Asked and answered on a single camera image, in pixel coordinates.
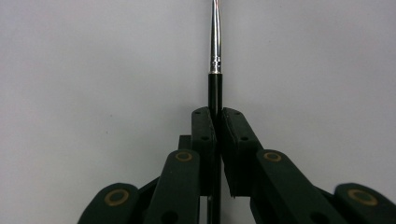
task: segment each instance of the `metal tip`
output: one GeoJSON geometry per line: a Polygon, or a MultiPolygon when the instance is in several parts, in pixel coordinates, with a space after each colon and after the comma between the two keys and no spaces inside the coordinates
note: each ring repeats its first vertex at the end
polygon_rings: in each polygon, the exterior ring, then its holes
{"type": "Polygon", "coordinates": [[[221,74],[221,47],[220,47],[220,44],[221,44],[221,39],[220,39],[219,0],[213,0],[210,74],[221,74]]]}

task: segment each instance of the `white background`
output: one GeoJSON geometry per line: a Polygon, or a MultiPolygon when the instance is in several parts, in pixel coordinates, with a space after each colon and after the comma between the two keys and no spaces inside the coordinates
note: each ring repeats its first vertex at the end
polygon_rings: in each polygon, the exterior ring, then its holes
{"type": "MultiPolygon", "coordinates": [[[[223,0],[224,106],[320,188],[396,202],[396,2],[223,0]]],[[[0,2],[0,223],[157,177],[207,104],[209,0],[0,2]]],[[[223,179],[222,223],[254,223],[223,179]]]]}

